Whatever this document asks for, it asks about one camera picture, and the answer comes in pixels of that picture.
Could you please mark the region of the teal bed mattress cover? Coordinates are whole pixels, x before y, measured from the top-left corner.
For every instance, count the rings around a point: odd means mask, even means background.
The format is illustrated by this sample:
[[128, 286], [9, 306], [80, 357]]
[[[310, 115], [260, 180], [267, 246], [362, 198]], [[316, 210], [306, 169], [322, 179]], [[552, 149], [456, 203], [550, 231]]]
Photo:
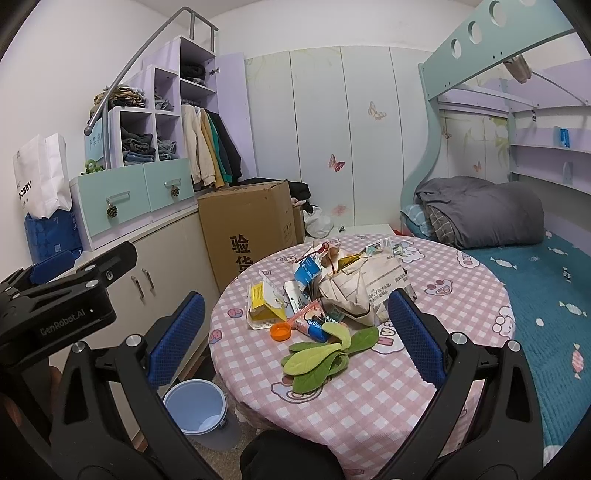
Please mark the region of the teal bed mattress cover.
[[590, 406], [590, 257], [547, 231], [536, 245], [472, 249], [504, 284], [541, 407], [558, 448]]

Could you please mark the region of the white plastic bag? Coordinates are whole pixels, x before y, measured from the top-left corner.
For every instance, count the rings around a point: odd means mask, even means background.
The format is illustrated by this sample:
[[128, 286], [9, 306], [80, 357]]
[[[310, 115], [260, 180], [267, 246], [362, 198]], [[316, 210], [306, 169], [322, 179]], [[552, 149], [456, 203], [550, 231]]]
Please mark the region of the white plastic bag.
[[313, 206], [311, 213], [304, 211], [304, 228], [308, 236], [315, 239], [328, 237], [333, 227], [332, 218], [325, 215], [322, 208]]

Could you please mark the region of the blue plastic package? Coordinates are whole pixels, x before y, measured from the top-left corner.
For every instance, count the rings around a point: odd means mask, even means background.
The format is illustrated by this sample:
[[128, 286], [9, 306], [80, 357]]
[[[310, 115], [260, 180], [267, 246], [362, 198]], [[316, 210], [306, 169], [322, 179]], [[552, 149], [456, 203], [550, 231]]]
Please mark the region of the blue plastic package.
[[50, 218], [41, 219], [27, 214], [24, 229], [33, 263], [63, 252], [71, 252], [77, 259], [83, 251], [73, 211], [56, 210]]

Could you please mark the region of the pink checkered tablecloth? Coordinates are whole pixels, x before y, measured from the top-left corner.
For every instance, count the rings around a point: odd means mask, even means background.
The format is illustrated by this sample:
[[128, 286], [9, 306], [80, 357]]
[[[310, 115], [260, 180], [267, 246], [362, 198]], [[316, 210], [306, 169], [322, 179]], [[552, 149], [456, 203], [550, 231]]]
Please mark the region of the pink checkered tablecloth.
[[[422, 311], [477, 344], [500, 346], [514, 336], [499, 251], [464, 253], [409, 237], [400, 243], [400, 260]], [[270, 255], [225, 288], [211, 314], [213, 365], [240, 419], [259, 430], [283, 429], [327, 445], [349, 478], [370, 479], [403, 444], [435, 389], [422, 380], [387, 323], [379, 328], [377, 344], [353, 355], [322, 388], [294, 393], [281, 365], [290, 345], [249, 327], [249, 290], [261, 276], [283, 287], [303, 254], [300, 245]]]

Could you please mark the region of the blue snack wrapper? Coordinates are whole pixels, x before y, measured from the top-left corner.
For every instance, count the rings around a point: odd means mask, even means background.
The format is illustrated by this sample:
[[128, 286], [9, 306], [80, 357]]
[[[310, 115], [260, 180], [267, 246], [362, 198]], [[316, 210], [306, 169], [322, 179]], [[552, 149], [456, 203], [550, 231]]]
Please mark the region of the blue snack wrapper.
[[318, 265], [315, 257], [308, 256], [298, 264], [297, 269], [294, 271], [294, 280], [300, 282], [302, 286], [308, 286], [321, 271], [321, 266]]

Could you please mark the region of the yellow cartoon snack box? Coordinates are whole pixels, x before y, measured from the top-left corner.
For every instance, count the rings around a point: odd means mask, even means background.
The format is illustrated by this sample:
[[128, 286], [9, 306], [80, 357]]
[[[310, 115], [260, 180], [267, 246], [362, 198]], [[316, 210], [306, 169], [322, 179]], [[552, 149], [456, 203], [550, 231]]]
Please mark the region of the yellow cartoon snack box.
[[270, 278], [259, 272], [249, 287], [247, 323], [252, 330], [266, 330], [287, 321], [287, 302], [283, 291]]

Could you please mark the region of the tall brown cardboard box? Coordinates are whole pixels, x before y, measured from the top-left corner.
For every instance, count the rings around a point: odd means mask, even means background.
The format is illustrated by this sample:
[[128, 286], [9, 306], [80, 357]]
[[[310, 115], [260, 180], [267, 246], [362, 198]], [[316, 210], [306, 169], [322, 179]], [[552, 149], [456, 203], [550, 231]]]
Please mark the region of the tall brown cardboard box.
[[197, 200], [219, 290], [250, 266], [297, 244], [287, 181], [219, 189]]

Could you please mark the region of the purple open shelf wardrobe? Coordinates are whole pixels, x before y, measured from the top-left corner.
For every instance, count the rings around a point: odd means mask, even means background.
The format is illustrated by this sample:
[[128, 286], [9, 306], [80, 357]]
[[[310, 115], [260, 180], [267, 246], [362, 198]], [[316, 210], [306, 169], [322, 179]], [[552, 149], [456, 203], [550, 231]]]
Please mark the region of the purple open shelf wardrobe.
[[176, 155], [186, 158], [181, 105], [190, 103], [216, 113], [240, 156], [242, 179], [256, 177], [245, 57], [242, 53], [216, 55], [194, 41], [177, 36], [140, 62], [140, 69], [123, 83], [140, 91], [142, 106], [116, 106], [108, 112], [108, 139], [96, 123], [85, 140], [85, 158], [106, 169], [121, 167], [121, 129], [150, 134], [157, 141], [176, 144]]

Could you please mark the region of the orange bottle cap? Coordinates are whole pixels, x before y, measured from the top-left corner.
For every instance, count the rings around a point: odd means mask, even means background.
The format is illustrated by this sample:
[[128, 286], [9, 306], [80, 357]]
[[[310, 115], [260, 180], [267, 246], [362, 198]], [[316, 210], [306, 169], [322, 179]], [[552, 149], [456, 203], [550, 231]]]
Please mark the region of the orange bottle cap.
[[270, 328], [270, 337], [277, 342], [283, 342], [290, 339], [291, 327], [288, 322], [275, 323]]

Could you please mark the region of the hanging beige jacket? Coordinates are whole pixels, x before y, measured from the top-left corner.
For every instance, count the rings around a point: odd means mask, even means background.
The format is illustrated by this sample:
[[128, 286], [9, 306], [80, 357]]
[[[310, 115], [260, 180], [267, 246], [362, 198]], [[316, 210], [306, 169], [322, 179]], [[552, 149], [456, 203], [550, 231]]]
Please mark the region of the hanging beige jacket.
[[201, 130], [198, 108], [189, 104], [181, 106], [181, 118], [185, 150], [190, 163], [194, 184], [209, 187], [215, 184], [215, 170], [204, 132]]

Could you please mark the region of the white sliding wardrobe doors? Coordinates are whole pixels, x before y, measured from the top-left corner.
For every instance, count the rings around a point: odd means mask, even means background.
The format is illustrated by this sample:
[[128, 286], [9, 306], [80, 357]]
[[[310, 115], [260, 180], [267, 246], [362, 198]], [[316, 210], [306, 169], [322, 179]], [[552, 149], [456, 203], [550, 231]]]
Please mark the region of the white sliding wardrobe doors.
[[259, 176], [308, 184], [335, 226], [401, 226], [401, 193], [427, 143], [428, 52], [334, 46], [245, 62]]

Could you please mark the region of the checked pillow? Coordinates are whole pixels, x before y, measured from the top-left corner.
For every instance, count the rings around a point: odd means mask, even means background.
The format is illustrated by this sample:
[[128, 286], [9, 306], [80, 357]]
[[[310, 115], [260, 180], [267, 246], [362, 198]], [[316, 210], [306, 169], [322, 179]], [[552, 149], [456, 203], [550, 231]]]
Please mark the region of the checked pillow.
[[440, 210], [422, 204], [407, 205], [402, 209], [406, 227], [416, 237], [456, 246], [456, 232], [452, 221]]

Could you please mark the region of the beige lower cabinet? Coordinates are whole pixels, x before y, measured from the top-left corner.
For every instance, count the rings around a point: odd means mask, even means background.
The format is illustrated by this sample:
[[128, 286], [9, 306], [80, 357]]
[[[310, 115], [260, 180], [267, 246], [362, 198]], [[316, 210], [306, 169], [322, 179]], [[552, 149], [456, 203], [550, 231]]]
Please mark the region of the beige lower cabinet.
[[182, 381], [204, 351], [211, 312], [219, 298], [201, 230], [193, 207], [143, 227], [124, 237], [137, 252], [136, 266], [108, 288], [117, 319], [91, 334], [93, 349], [120, 344], [131, 334], [145, 334], [159, 318], [172, 314], [188, 293], [204, 297], [205, 319], [172, 380]]

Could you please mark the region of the white paper shopping bag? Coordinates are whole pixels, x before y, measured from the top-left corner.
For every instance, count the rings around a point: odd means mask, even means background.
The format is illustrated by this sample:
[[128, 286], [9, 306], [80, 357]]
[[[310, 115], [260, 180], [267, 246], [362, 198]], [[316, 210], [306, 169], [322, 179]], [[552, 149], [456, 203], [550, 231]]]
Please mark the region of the white paper shopping bag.
[[50, 218], [71, 210], [66, 142], [60, 134], [27, 142], [13, 156], [13, 170], [24, 216]]

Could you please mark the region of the grey folded duvet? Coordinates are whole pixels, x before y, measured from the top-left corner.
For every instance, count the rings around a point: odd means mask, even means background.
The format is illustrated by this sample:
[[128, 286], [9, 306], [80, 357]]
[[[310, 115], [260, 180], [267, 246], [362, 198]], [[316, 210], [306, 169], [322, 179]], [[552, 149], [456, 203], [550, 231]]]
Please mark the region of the grey folded duvet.
[[542, 202], [519, 182], [434, 178], [415, 195], [435, 238], [459, 250], [539, 244], [545, 237]]

